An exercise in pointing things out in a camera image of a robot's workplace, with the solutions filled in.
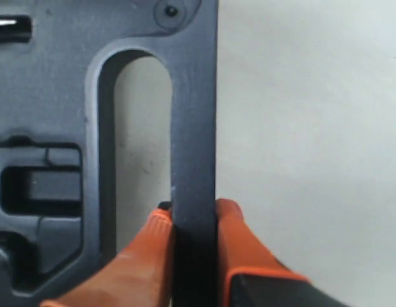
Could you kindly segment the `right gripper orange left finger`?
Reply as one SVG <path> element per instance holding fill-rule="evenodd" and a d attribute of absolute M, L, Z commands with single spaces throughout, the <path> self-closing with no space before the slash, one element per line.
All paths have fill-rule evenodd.
<path fill-rule="evenodd" d="M 135 238 L 102 270 L 41 306 L 169 306 L 175 228 L 162 202 Z"/>

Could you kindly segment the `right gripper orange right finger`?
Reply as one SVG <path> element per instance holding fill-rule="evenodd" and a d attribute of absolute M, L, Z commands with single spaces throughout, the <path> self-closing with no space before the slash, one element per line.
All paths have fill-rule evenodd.
<path fill-rule="evenodd" d="M 220 306 L 341 306 L 284 266 L 256 237 L 240 206 L 216 202 Z"/>

